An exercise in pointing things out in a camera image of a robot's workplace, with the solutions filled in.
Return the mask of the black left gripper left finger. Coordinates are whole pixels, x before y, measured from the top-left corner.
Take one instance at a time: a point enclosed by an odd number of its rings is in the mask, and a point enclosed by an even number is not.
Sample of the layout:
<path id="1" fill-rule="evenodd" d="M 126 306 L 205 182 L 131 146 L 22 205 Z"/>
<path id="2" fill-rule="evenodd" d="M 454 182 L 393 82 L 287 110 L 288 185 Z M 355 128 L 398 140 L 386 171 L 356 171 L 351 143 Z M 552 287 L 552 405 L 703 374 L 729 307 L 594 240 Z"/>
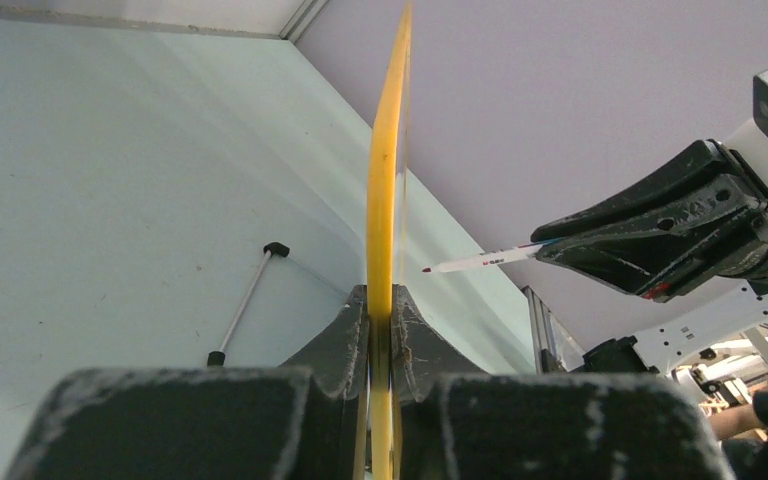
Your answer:
<path id="1" fill-rule="evenodd" d="M 38 407 L 9 479 L 360 479 L 366 290 L 275 368 L 99 368 Z"/>

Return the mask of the person forearm in background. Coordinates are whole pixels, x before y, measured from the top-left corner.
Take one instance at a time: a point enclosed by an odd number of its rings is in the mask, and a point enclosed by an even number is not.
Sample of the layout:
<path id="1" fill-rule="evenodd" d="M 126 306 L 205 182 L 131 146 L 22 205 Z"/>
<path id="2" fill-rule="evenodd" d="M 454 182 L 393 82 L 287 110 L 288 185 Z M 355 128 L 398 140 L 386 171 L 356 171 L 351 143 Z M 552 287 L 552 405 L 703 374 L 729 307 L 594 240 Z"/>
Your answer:
<path id="1" fill-rule="evenodd" d="M 708 417 L 717 440 L 726 440 L 745 432 L 764 429 L 752 404 L 731 407 Z"/>

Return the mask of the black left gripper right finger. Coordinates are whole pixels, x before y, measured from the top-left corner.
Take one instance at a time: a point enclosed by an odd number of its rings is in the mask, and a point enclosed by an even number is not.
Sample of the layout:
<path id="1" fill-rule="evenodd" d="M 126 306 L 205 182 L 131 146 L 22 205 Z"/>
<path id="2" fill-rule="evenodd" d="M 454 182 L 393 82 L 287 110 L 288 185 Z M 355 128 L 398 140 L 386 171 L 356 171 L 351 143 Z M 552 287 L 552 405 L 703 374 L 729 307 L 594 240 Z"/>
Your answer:
<path id="1" fill-rule="evenodd" d="M 647 373 L 493 375 L 394 289 L 402 479 L 730 479 L 699 409 Z"/>

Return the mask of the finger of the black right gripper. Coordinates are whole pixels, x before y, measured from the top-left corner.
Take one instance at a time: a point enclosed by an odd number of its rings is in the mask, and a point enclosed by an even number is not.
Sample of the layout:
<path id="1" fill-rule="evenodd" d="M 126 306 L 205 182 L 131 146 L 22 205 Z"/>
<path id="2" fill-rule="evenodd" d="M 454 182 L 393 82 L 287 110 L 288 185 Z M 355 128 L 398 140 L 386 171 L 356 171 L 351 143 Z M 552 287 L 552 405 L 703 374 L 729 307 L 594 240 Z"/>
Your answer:
<path id="1" fill-rule="evenodd" d="M 667 205 L 585 233 L 554 239 L 542 247 L 541 262 L 567 268 L 619 292 L 652 300 L 648 289 L 666 273 L 688 240 L 669 240 L 657 220 Z"/>
<path id="2" fill-rule="evenodd" d="M 534 230 L 530 240 L 543 242 L 585 233 L 680 200 L 720 175 L 733 175 L 755 189 L 748 165 L 712 140 L 696 140 L 643 179 L 598 204 L 549 222 Z"/>

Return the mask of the white marker pen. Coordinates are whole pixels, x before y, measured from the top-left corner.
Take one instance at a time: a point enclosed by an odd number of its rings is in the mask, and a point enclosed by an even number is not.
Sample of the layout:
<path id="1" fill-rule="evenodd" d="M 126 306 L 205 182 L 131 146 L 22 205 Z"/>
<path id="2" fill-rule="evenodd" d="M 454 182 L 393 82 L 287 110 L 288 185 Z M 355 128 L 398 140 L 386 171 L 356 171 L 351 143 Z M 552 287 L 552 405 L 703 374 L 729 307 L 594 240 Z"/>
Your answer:
<path id="1" fill-rule="evenodd" d="M 548 245 L 548 242 L 538 242 L 519 245 L 505 250 L 483 252 L 478 255 L 465 257 L 462 259 L 448 260 L 437 265 L 424 267 L 422 272 L 450 273 L 527 260 L 533 258 L 539 252 L 539 250 L 546 245 Z"/>

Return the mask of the yellow framed whiteboard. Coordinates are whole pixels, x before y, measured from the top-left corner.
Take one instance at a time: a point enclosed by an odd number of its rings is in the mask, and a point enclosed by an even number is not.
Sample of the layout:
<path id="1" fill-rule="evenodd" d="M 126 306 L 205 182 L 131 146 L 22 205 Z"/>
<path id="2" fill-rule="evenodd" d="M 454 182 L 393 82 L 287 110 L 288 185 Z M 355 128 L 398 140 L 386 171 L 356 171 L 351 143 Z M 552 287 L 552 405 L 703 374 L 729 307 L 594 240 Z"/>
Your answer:
<path id="1" fill-rule="evenodd" d="M 394 38 L 371 130 L 366 197 L 366 311 L 371 473 L 397 477 L 395 394 L 391 384 L 391 321 L 396 179 L 402 114 L 409 102 L 413 3 L 407 1 Z"/>

